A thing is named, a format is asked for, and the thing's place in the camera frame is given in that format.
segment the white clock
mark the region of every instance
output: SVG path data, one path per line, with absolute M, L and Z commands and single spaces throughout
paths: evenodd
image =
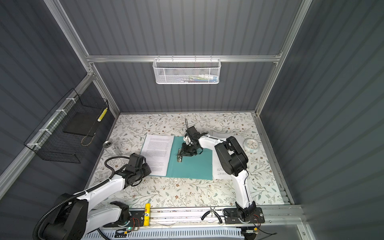
M 256 139 L 247 138 L 243 143 L 244 150 L 251 153 L 257 153 L 259 151 L 259 142 Z

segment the white mesh basket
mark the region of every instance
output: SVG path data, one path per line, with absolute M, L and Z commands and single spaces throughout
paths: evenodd
M 158 84 L 217 84 L 221 62 L 172 62 L 155 59 L 153 71 Z

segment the gray wall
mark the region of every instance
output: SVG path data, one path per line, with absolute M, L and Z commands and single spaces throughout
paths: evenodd
M 0 1 L 0 173 L 50 109 L 86 72 L 44 2 Z M 91 84 L 85 95 L 100 97 Z M 34 157 L 0 200 L 0 238 L 31 239 L 38 219 L 64 192 L 83 190 L 113 123 L 110 112 L 81 164 Z
M 275 55 L 300 0 L 61 3 L 90 55 Z M 156 84 L 149 63 L 96 66 L 121 112 L 241 111 L 255 109 L 273 63 L 223 63 L 219 84 L 194 86 Z
M 382 239 L 384 1 L 314 1 L 262 111 L 318 239 Z
M 86 72 L 43 1 L 0 1 L 0 173 Z

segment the floral pattern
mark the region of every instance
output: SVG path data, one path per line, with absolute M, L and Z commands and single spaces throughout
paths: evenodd
M 200 132 L 231 133 L 257 139 L 260 142 L 259 152 L 246 152 L 251 196 L 257 205 L 284 204 L 250 113 L 124 114 L 118 117 L 110 139 L 116 142 L 123 155 L 139 154 L 146 134 L 183 136 L 185 118 L 189 126 L 194 125 Z M 109 177 L 110 170 L 104 166 L 107 158 L 109 155 L 104 152 L 91 185 Z M 122 158 L 109 162 L 115 169 L 125 163 L 126 159 Z M 146 203 L 151 203 L 151 207 L 230 206 L 235 204 L 235 190 L 230 179 L 147 176 L 138 186 L 127 187 L 111 195 L 98 207 L 112 201 L 124 202 L 131 208 L 143 208 Z

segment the teal folder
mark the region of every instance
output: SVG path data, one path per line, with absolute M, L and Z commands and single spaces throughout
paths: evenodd
M 183 137 L 173 139 L 166 177 L 212 180 L 212 150 L 204 148 L 201 154 L 183 157 L 182 162 L 177 162 L 177 152 L 183 142 Z

